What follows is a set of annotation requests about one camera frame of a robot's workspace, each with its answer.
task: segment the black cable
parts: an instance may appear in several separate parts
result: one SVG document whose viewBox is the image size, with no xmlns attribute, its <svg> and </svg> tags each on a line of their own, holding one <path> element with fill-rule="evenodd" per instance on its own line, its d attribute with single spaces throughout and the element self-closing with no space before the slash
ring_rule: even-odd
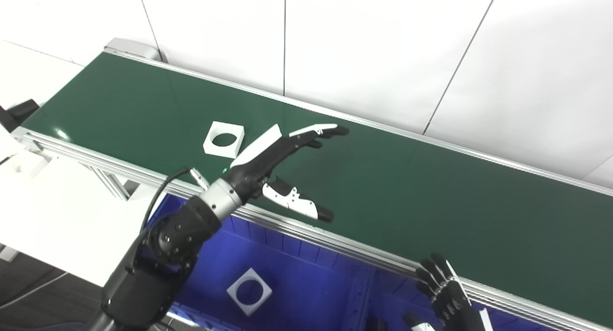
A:
<svg viewBox="0 0 613 331">
<path fill-rule="evenodd" d="M 59 276 L 57 276 L 57 277 L 55 277 L 55 278 L 53 278 L 53 279 L 50 279 L 49 281 L 47 281 L 47 282 L 43 283 L 42 285 L 39 285 L 38 287 L 36 287 L 36 288 L 34 288 L 34 289 L 30 290 L 30 291 L 29 291 L 29 292 L 27 292 L 26 294 L 22 294 L 22 295 L 20 295 L 20 296 L 17 296 L 17 297 L 12 298 L 11 300 L 9 300 L 9 301 L 7 301 L 7 302 L 3 303 L 3 304 L 2 304 L 2 306 L 0 306 L 0 309 L 5 309 L 6 307 L 8 307 L 8 306 L 10 306 L 10 305 L 13 305 L 13 304 L 14 304 L 14 303 L 16 303 L 16 302 L 19 302 L 20 300 L 22 300 L 22 299 L 24 299 L 24 298 L 26 298 L 26 297 L 28 297 L 28 296 L 32 295 L 33 293 L 35 293 L 35 292 L 39 291 L 40 289 L 43 289 L 44 287 L 46 287 L 46 286 L 50 285 L 51 283 L 53 283 L 53 282 L 57 281 L 58 279 L 63 278 L 63 277 L 64 277 L 64 276 L 66 276 L 67 274 L 68 274 L 68 272 L 65 272 L 65 273 L 63 273 L 63 274 L 60 274 Z"/>
<path fill-rule="evenodd" d="M 177 179 L 179 176 L 182 176 L 183 174 L 186 174 L 187 172 L 190 172 L 190 169 L 188 167 L 183 167 L 182 169 L 169 175 L 168 178 L 164 180 L 162 185 L 160 185 L 159 189 L 155 192 L 155 195 L 153 195 L 153 199 L 151 200 L 149 207 L 147 207 L 147 211 L 143 219 L 143 224 L 140 226 L 141 230 L 145 229 L 145 227 L 147 226 L 147 221 L 149 221 L 149 217 L 151 216 L 151 211 L 153 211 L 153 206 L 155 205 L 155 202 L 158 200 L 159 195 L 162 194 L 162 191 L 166 189 L 166 186 L 170 184 L 171 181 Z"/>
<path fill-rule="evenodd" d="M 175 329 L 174 327 L 170 326 L 170 322 L 168 324 L 166 324 L 165 322 L 162 322 L 161 320 L 158 321 L 159 325 L 162 325 L 163 327 L 166 327 L 167 331 L 177 331 L 177 329 Z"/>
</svg>

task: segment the robotic hand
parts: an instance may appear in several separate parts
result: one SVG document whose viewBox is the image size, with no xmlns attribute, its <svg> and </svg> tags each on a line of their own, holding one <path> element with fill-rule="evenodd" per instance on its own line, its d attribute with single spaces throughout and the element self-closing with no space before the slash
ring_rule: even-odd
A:
<svg viewBox="0 0 613 331">
<path fill-rule="evenodd" d="M 432 301 L 432 309 L 446 331 L 493 331 L 488 311 L 473 308 L 466 291 L 455 274 L 451 264 L 438 253 L 431 255 L 432 260 L 421 261 L 417 269 L 420 281 L 417 288 Z M 412 331 L 434 331 L 416 314 L 403 315 L 405 324 Z"/>
<path fill-rule="evenodd" d="M 204 192 L 144 228 L 102 290 L 99 313 L 87 331 L 145 331 L 162 319 L 190 277 L 204 241 L 250 198 L 264 195 L 277 204 L 330 222 L 333 215 L 270 175 L 303 146 L 320 148 L 319 137 L 346 135 L 337 124 L 315 124 L 284 137 L 275 125 L 249 145 Z"/>
</svg>

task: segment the white wall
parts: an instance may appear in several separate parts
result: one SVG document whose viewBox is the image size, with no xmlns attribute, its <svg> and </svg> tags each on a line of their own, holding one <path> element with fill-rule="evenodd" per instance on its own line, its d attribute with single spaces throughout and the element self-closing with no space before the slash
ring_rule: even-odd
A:
<svg viewBox="0 0 613 331">
<path fill-rule="evenodd" d="M 175 65 L 613 187 L 613 0 L 494 0 L 451 80 L 490 1 L 0 0 L 0 39 L 80 65 L 136 39 Z"/>
</svg>

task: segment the panel seam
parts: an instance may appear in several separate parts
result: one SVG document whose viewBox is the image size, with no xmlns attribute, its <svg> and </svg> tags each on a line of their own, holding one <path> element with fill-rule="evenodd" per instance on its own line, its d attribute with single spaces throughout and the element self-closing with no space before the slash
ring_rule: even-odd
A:
<svg viewBox="0 0 613 331">
<path fill-rule="evenodd" d="M 151 30 L 151 35 L 153 35 L 153 41 L 155 41 L 155 47 L 157 47 L 160 59 L 162 59 L 162 51 L 159 49 L 158 39 L 155 37 L 155 32 L 153 31 L 153 25 L 151 25 L 151 20 L 149 19 L 149 13 L 147 13 L 147 8 L 145 8 L 145 2 L 143 0 L 140 0 L 140 4 L 143 5 L 143 10 L 145 11 L 145 17 L 147 18 L 147 23 L 149 23 L 149 29 Z"/>
<path fill-rule="evenodd" d="M 458 72 L 458 69 L 460 69 L 460 65 L 462 65 L 462 62 L 464 61 L 464 57 L 466 57 L 466 54 L 468 53 L 468 50 L 470 49 L 470 46 L 472 45 L 473 41 L 475 40 L 475 36 L 477 36 L 477 32 L 479 32 L 479 29 L 481 28 L 481 25 L 483 24 L 483 21 L 486 19 L 486 16 L 488 15 L 488 12 L 490 10 L 490 8 L 492 8 L 492 4 L 494 3 L 494 0 L 491 0 L 490 3 L 488 4 L 488 8 L 486 8 L 486 12 L 484 12 L 483 16 L 481 17 L 481 21 L 479 21 L 479 25 L 477 25 L 477 29 L 475 29 L 475 32 L 473 33 L 473 36 L 470 38 L 470 41 L 468 41 L 468 45 L 466 45 L 466 49 L 464 50 L 464 53 L 462 54 L 462 57 L 460 58 L 460 61 L 458 62 L 458 65 L 455 67 L 454 73 L 451 74 L 451 78 L 449 79 L 449 82 L 447 83 L 447 86 L 445 87 L 441 98 L 438 100 L 438 103 L 436 104 L 436 107 L 434 108 L 434 111 L 432 112 L 432 115 L 430 116 L 430 119 L 428 120 L 428 123 L 426 124 L 425 128 L 423 129 L 422 135 L 425 135 L 425 132 L 428 130 L 430 124 L 432 123 L 432 119 L 434 118 L 434 115 L 436 114 L 436 111 L 438 111 L 438 107 L 441 105 L 441 102 L 443 101 L 443 98 L 445 97 L 445 94 L 447 93 L 447 90 L 449 89 L 449 86 L 451 85 L 451 82 L 453 82 L 454 78 L 455 78 L 455 74 Z"/>
<path fill-rule="evenodd" d="M 590 174 L 592 174 L 593 172 L 595 172 L 597 169 L 599 169 L 600 167 L 602 167 L 602 165 L 604 165 L 605 163 L 607 163 L 607 161 L 613 159 L 613 155 L 607 157 L 606 160 L 602 161 L 602 163 L 600 163 L 600 165 L 596 166 L 595 169 L 589 171 L 583 178 L 581 178 L 581 180 L 585 180 L 585 178 L 587 178 Z"/>
</svg>

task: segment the white square block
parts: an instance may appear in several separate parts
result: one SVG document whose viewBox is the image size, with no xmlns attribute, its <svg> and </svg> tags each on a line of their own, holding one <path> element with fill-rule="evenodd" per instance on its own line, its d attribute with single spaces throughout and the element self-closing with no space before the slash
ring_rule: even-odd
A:
<svg viewBox="0 0 613 331">
<path fill-rule="evenodd" d="M 234 135 L 234 137 L 236 137 L 236 141 L 228 146 L 214 145 L 213 139 L 222 133 L 230 133 Z M 214 121 L 210 130 L 208 130 L 208 135 L 206 135 L 206 139 L 204 139 L 204 144 L 202 147 L 204 148 L 204 152 L 207 154 L 236 159 L 240 145 L 243 143 L 244 136 L 245 128 L 243 128 L 243 126 Z"/>
<path fill-rule="evenodd" d="M 253 303 L 251 305 L 245 305 L 238 300 L 236 294 L 238 291 L 238 287 L 244 282 L 250 280 L 257 281 L 262 286 L 262 297 L 256 303 Z M 272 295 L 272 289 L 270 289 L 270 287 L 262 280 L 262 278 L 258 274 L 256 274 L 256 272 L 252 268 L 249 268 L 249 270 L 247 270 L 247 272 L 245 272 L 243 276 L 237 279 L 237 281 L 233 285 L 231 285 L 230 288 L 226 290 L 226 292 L 228 293 L 228 295 L 230 295 L 232 300 L 236 302 L 238 307 L 240 307 L 240 309 L 245 312 L 245 315 L 247 316 L 251 316 L 253 312 L 255 312 L 256 309 L 258 309 Z"/>
</svg>

